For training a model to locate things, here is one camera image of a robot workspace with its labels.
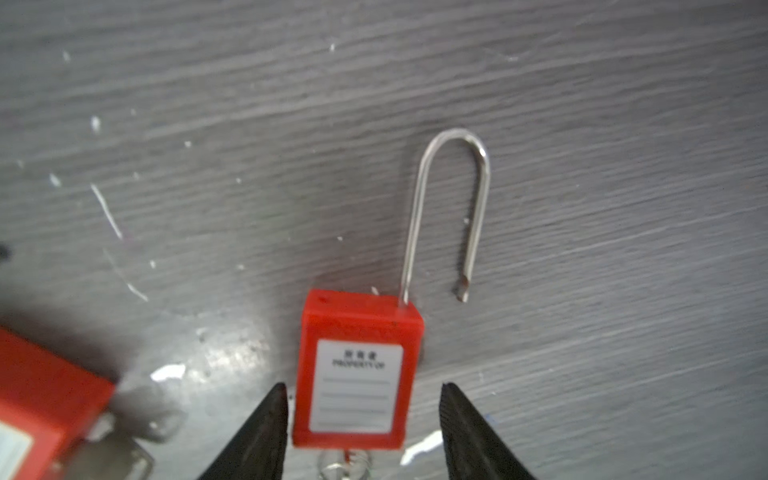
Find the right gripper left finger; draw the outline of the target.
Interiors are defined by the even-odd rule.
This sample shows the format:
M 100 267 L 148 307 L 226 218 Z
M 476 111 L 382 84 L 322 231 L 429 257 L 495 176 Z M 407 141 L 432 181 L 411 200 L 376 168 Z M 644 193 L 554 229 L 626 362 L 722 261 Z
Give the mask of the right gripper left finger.
M 278 382 L 199 479 L 280 480 L 288 443 L 288 420 L 287 387 Z

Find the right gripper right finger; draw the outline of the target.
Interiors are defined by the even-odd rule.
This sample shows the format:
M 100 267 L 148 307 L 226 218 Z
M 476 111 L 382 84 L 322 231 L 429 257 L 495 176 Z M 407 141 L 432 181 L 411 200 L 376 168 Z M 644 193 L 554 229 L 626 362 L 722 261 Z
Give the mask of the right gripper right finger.
M 450 480 L 535 480 L 455 383 L 441 387 L 439 418 Z

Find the red padlock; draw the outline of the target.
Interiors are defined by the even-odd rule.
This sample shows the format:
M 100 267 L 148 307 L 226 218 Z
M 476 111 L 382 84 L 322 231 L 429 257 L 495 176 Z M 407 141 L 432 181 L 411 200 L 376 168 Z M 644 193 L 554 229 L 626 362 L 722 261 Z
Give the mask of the red padlock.
M 1 477 L 147 479 L 154 460 L 116 425 L 116 385 L 1 331 Z
M 410 299 L 417 243 L 438 151 L 461 140 L 477 162 L 477 192 L 457 298 L 468 299 L 490 190 L 486 146 L 464 128 L 437 134 L 419 164 L 399 292 L 395 296 L 313 288 L 301 316 L 292 442 L 322 450 L 396 450 L 407 415 L 425 321 Z

